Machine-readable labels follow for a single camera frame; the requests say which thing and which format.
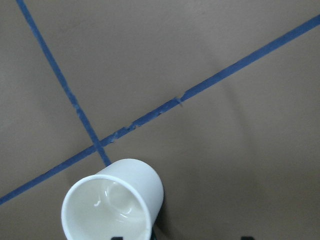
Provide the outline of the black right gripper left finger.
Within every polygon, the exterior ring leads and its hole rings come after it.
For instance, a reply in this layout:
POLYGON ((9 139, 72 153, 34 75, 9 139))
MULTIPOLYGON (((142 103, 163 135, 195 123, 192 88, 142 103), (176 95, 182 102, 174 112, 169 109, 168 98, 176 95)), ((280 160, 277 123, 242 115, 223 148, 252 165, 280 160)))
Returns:
POLYGON ((113 236, 113 237, 111 238, 111 240, 123 240, 123 239, 124 239, 123 236, 113 236))

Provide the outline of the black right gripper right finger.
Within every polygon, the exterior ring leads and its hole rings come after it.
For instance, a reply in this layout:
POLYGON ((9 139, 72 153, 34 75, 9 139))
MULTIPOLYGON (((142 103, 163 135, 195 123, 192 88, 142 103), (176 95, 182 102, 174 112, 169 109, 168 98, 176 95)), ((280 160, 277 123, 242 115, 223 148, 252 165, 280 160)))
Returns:
POLYGON ((255 240, 253 236, 241 236, 240 240, 255 240))

